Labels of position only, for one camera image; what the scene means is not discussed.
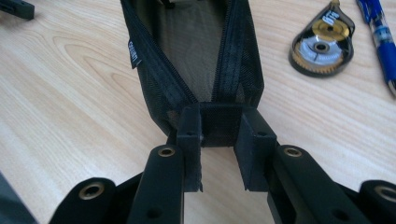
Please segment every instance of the fabric tag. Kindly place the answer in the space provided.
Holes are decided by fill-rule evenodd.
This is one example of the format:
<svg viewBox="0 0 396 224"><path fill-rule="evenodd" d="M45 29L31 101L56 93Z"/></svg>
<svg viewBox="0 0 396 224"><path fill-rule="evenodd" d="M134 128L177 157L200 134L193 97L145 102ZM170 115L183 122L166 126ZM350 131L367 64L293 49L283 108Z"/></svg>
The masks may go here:
<svg viewBox="0 0 396 224"><path fill-rule="evenodd" d="M132 68L136 68L142 60L137 57L136 50L134 49L134 43L132 43L132 40L129 40L128 43L128 48L129 48L129 54L131 55L131 64Z"/></svg>

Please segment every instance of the pen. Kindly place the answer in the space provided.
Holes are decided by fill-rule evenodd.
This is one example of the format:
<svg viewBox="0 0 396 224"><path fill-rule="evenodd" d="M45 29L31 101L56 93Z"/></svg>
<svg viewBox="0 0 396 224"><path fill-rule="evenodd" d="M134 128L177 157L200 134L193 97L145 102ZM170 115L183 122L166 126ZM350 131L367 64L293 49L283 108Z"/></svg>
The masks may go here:
<svg viewBox="0 0 396 224"><path fill-rule="evenodd" d="M364 21L370 25L385 81L396 95L396 47L379 0L356 0Z"/></svg>

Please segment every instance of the mesh pouch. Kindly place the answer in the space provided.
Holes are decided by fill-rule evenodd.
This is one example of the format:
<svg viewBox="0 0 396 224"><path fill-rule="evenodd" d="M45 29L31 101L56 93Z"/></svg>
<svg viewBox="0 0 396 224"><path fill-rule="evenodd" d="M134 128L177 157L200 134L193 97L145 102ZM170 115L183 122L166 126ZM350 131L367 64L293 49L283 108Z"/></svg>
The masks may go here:
<svg viewBox="0 0 396 224"><path fill-rule="evenodd" d="M165 134L177 130L187 105L257 107L263 79L248 0L121 3L132 67L148 111Z"/></svg>

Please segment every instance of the light wood surface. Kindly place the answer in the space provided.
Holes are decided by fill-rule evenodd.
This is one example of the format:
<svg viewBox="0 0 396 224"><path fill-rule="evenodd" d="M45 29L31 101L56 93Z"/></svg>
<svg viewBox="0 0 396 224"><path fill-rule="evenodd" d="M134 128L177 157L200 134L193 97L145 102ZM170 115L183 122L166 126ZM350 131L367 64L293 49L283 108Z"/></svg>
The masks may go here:
<svg viewBox="0 0 396 224"><path fill-rule="evenodd" d="M166 137L149 117L127 49L120 2L31 0L35 19L0 12L0 171L39 223L94 176L116 184L143 171ZM281 144L308 150L358 190L396 183L396 99L383 80L354 0L355 56L335 77L294 70L291 41L328 0L250 0L265 90L259 110ZM382 0L396 36L396 2ZM185 223L273 223L265 193L245 192L230 148L203 149L204 193L188 193Z"/></svg>

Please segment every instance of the correction tape dispenser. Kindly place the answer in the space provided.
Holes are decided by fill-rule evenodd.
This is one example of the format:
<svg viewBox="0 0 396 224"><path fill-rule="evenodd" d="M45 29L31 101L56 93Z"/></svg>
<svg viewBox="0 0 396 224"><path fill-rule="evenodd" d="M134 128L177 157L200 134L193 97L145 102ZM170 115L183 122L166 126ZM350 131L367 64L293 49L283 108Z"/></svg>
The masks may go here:
<svg viewBox="0 0 396 224"><path fill-rule="evenodd" d="M353 57L355 24L332 0L298 34L290 48L289 61L300 73L329 77L340 72Z"/></svg>

